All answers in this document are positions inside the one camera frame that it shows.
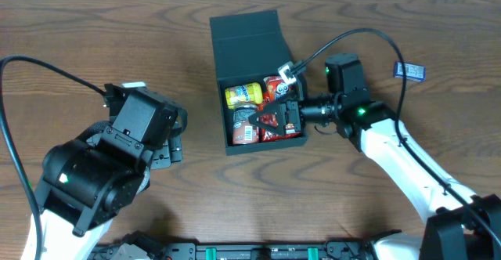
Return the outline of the yellow Mentos bottle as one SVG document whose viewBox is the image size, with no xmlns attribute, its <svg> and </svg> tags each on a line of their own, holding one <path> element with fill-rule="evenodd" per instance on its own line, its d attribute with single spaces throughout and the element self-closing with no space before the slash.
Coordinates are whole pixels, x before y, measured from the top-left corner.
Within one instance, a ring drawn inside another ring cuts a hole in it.
<svg viewBox="0 0 501 260">
<path fill-rule="evenodd" d="M 257 82 L 236 85 L 225 89 L 226 105 L 229 109 L 245 103 L 261 104 L 263 92 Z"/>
</svg>

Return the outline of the red Hello Panda box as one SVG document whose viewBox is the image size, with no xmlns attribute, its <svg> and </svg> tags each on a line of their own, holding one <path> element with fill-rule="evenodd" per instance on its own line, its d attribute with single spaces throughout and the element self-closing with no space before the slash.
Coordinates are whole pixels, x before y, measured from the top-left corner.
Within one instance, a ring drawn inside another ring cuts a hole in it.
<svg viewBox="0 0 501 260">
<path fill-rule="evenodd" d="M 264 82 L 267 88 L 266 92 L 269 93 L 272 102 L 282 96 L 285 96 L 289 92 L 289 86 L 283 82 L 280 76 L 268 76 L 264 78 Z M 291 139 L 301 135 L 301 133 L 294 131 L 294 126 L 292 124 L 287 124 L 286 135 L 277 135 L 276 133 L 270 132 L 269 130 L 266 130 L 264 128 L 261 128 L 260 132 L 262 143 Z"/>
</svg>

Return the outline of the orange Hacks candy bag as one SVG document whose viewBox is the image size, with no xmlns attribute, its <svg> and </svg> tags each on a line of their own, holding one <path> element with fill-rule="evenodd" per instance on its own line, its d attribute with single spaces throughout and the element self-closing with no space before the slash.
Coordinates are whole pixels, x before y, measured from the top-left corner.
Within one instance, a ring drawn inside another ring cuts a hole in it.
<svg viewBox="0 0 501 260">
<path fill-rule="evenodd" d="M 258 111 L 261 112 L 264 108 L 272 102 L 271 97 L 268 92 L 262 94 L 262 102 L 258 105 Z"/>
</svg>

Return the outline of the black gift box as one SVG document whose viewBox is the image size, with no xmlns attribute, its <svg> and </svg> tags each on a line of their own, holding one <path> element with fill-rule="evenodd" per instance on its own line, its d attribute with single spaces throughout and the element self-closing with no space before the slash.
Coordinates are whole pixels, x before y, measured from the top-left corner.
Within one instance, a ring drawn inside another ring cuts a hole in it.
<svg viewBox="0 0 501 260">
<path fill-rule="evenodd" d="M 210 18 L 215 75 L 221 100 L 225 153 L 228 156 L 303 146 L 307 132 L 289 139 L 264 143 L 232 143 L 233 111 L 227 107 L 225 90 L 237 85 L 258 83 L 266 91 L 264 79 L 276 76 L 277 69 L 292 60 L 275 10 Z"/>
</svg>

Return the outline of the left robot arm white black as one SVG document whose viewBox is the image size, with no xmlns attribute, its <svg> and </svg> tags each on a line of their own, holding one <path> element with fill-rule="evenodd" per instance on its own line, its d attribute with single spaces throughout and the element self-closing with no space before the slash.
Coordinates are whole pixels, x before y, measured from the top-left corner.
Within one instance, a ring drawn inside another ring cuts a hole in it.
<svg viewBox="0 0 501 260">
<path fill-rule="evenodd" d="M 187 112 L 142 82 L 107 84 L 108 120 L 54 146 L 34 190 L 24 259 L 86 259 L 120 210 L 146 190 L 154 168 L 180 162 Z"/>
</svg>

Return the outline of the red Pringles can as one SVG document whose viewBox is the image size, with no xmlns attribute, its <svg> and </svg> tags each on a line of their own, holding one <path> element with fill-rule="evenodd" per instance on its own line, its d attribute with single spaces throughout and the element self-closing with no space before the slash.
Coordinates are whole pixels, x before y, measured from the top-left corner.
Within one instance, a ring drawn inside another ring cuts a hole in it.
<svg viewBox="0 0 501 260">
<path fill-rule="evenodd" d="M 258 107 L 254 104 L 242 104 L 233 113 L 232 143 L 246 145 L 259 142 L 259 128 L 249 122 L 249 116 L 255 114 Z"/>
</svg>

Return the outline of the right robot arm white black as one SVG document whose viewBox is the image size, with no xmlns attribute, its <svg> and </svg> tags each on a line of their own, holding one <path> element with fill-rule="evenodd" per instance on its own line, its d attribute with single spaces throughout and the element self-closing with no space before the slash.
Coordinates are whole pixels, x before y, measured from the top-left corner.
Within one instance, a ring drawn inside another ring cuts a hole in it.
<svg viewBox="0 0 501 260">
<path fill-rule="evenodd" d="M 334 123 L 337 134 L 376 162 L 405 194 L 425 225 L 423 237 L 383 233 L 360 244 L 358 259 L 498 259 L 500 199 L 479 197 L 421 148 L 381 101 L 370 98 L 362 64 L 353 53 L 326 59 L 328 94 L 295 92 L 250 116 L 259 128 L 285 135 L 307 123 Z"/>
</svg>

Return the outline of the small blue barcode box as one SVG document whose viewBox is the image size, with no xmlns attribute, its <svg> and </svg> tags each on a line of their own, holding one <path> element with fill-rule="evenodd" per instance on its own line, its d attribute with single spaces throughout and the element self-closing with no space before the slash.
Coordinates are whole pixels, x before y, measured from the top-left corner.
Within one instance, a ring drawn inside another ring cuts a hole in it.
<svg viewBox="0 0 501 260">
<path fill-rule="evenodd" d="M 407 80 L 416 82 L 423 82 L 426 80 L 425 66 L 412 63 L 402 64 L 401 62 L 396 62 L 393 71 L 393 77 L 403 78 L 403 70 L 405 70 L 405 75 Z"/>
</svg>

